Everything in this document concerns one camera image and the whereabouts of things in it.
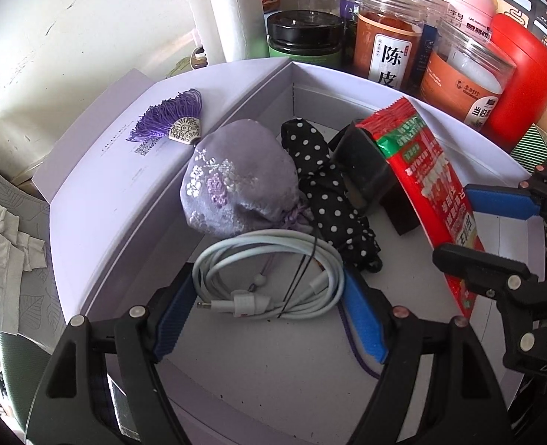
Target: black jar lid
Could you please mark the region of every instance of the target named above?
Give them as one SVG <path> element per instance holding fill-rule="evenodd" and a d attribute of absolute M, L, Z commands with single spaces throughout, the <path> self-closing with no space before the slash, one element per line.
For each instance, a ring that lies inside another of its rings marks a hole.
<path fill-rule="evenodd" d="M 267 18 L 269 38 L 300 46 L 337 46 L 343 37 L 343 19 L 310 10 L 279 11 Z"/>

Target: white wall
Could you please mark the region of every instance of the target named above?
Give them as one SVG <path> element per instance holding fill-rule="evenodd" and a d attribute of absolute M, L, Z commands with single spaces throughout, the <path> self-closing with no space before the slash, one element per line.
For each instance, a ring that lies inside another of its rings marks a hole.
<path fill-rule="evenodd" d="M 193 26 L 186 0 L 0 0 L 1 172 L 44 158 L 131 68 L 165 77 Z"/>

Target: white cable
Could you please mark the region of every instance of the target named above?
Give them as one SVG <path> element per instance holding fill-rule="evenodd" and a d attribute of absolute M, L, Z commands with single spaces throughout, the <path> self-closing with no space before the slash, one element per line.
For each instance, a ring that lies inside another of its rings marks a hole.
<path fill-rule="evenodd" d="M 198 306 L 254 319 L 277 317 L 282 310 L 281 317 L 296 320 L 325 314 L 341 299 L 345 282 L 339 252 L 323 240 L 317 240 L 313 259 L 322 265 L 324 271 L 298 297 L 290 297 L 287 304 L 284 301 L 274 303 L 261 291 L 231 291 L 219 274 L 230 264 L 260 254 L 295 253 L 308 258 L 313 253 L 314 244 L 315 238 L 309 234 L 274 229 L 242 234 L 211 245 L 199 255 L 193 266 L 193 284 L 203 301 Z M 254 282 L 256 287 L 262 288 L 265 276 L 256 275 Z"/>

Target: blue gripper pad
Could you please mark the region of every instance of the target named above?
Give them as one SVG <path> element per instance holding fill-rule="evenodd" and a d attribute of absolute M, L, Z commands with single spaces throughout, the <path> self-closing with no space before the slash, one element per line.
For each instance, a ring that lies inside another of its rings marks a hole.
<path fill-rule="evenodd" d="M 372 355 L 379 363 L 384 363 L 387 359 L 388 349 L 384 341 L 382 324 L 364 296 L 365 291 L 362 286 L 368 288 L 368 285 L 361 277 L 363 283 L 358 284 L 357 277 L 347 270 L 344 275 L 346 282 L 342 300 L 352 326 L 366 353 Z"/>
<path fill-rule="evenodd" d="M 191 309 L 195 304 L 195 300 L 197 299 L 197 293 L 193 286 L 193 279 L 191 273 L 186 269 L 186 266 L 187 264 L 183 267 L 179 275 L 175 278 L 175 282 L 171 285 L 175 285 L 177 281 L 182 281 L 156 327 L 154 355 L 158 360 L 161 360 L 164 356 L 172 353 L 172 350 L 177 344 L 178 337 L 187 322 L 189 313 L 191 313 Z"/>
<path fill-rule="evenodd" d="M 475 212 L 526 221 L 538 216 L 541 211 L 541 207 L 524 189 L 469 184 L 465 187 L 465 193 Z"/>

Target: orange label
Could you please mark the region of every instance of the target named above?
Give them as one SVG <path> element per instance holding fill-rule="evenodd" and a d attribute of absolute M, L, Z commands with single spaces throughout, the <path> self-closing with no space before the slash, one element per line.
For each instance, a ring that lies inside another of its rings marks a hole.
<path fill-rule="evenodd" d="M 479 130 L 498 103 L 499 95 L 465 77 L 432 52 L 422 80 L 424 102 Z"/>

